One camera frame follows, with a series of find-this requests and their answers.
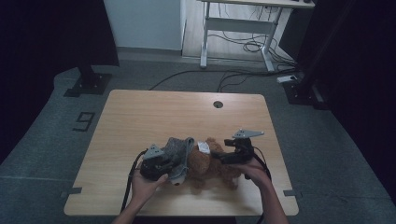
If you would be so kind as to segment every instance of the power strip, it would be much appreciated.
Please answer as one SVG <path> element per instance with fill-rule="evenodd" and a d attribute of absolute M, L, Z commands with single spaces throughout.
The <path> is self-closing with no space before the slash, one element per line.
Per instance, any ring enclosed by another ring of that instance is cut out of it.
<path fill-rule="evenodd" d="M 279 78 L 276 79 L 277 83 L 295 81 L 295 80 L 297 80 L 296 76 L 279 77 Z"/>

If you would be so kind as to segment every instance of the teddy bear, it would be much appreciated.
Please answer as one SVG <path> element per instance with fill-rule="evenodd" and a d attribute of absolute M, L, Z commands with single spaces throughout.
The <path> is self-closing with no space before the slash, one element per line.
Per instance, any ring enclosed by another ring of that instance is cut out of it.
<path fill-rule="evenodd" d="M 216 142 L 215 138 L 206 139 L 211 151 L 224 152 L 221 145 Z M 191 181 L 191 185 L 196 189 L 202 189 L 205 181 L 210 178 L 221 178 L 222 182 L 228 189 L 237 189 L 237 185 L 233 182 L 234 178 L 241 175 L 239 169 L 232 166 L 221 164 L 220 160 L 212 158 L 210 154 L 201 152 L 195 145 L 188 157 L 188 173 L 187 178 Z"/>

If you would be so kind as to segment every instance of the desk leg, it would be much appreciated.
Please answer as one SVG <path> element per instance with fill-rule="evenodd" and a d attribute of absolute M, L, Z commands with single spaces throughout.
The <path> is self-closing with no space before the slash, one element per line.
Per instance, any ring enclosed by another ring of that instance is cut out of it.
<path fill-rule="evenodd" d="M 208 2 L 207 6 L 206 6 L 206 15 L 205 15 L 204 42 L 202 43 L 202 49 L 201 49 L 201 68 L 206 68 L 206 60 L 207 60 L 207 23 L 208 23 L 208 20 L 209 20 L 209 9 L 210 9 L 210 3 Z"/>
<path fill-rule="evenodd" d="M 274 38 L 274 34 L 275 34 L 276 27 L 277 27 L 278 22 L 279 22 L 280 14 L 282 13 L 282 9 L 283 9 L 283 7 L 279 7 L 278 8 L 277 14 L 276 14 L 276 18 L 274 19 L 274 22 L 273 22 L 273 24 L 271 26 L 270 35 L 268 36 L 267 40 L 265 41 L 264 48 L 262 48 L 262 57 L 264 58 L 265 65 L 267 66 L 267 69 L 268 69 L 269 72 L 274 72 L 275 71 L 274 66 L 273 66 L 273 64 L 271 62 L 272 57 L 271 57 L 271 54 L 269 52 L 269 48 L 271 47 L 271 42 L 272 42 L 272 40 Z"/>

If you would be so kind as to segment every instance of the wooden table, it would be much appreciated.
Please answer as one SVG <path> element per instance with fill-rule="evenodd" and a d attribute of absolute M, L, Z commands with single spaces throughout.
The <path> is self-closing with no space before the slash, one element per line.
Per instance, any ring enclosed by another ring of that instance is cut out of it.
<path fill-rule="evenodd" d="M 223 103 L 222 108 L 214 102 Z M 112 91 L 64 212 L 70 216 L 117 215 L 120 212 L 127 176 L 137 154 L 156 144 L 164 147 L 169 137 L 195 141 L 215 137 L 226 151 L 223 139 L 239 129 L 264 131 L 251 138 L 264 153 L 279 200 L 288 216 L 298 213 L 288 172 L 276 133 L 262 95 L 177 91 Z M 220 180 L 207 181 L 197 192 L 187 180 L 180 186 L 166 184 L 158 189 L 139 216 L 258 216 L 262 213 L 257 187 L 240 177 L 237 190 L 226 189 Z"/>
<path fill-rule="evenodd" d="M 271 55 L 269 48 L 274 38 L 277 24 L 279 22 L 282 9 L 284 7 L 291 8 L 314 8 L 315 4 L 311 1 L 305 3 L 303 0 L 298 2 L 292 0 L 198 0 L 207 2 L 206 13 L 205 13 L 205 27 L 204 27 L 204 42 L 201 49 L 201 62 L 200 66 L 206 68 L 207 60 L 207 33 L 209 30 L 215 31 L 229 31 L 239 33 L 251 33 L 268 35 L 266 42 L 261 50 L 262 57 L 264 58 L 267 70 L 274 72 L 275 68 L 271 61 Z M 239 4 L 239 5 L 253 5 L 263 7 L 278 7 L 276 17 L 273 21 L 251 21 L 251 20 L 236 20 L 229 18 L 213 18 L 209 15 L 210 3 L 225 3 L 225 4 Z"/>

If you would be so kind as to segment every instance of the white wall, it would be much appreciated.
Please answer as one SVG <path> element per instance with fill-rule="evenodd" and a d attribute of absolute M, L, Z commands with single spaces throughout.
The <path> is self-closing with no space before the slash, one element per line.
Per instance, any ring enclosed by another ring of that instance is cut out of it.
<path fill-rule="evenodd" d="M 117 47 L 182 49 L 185 0 L 105 0 Z"/>

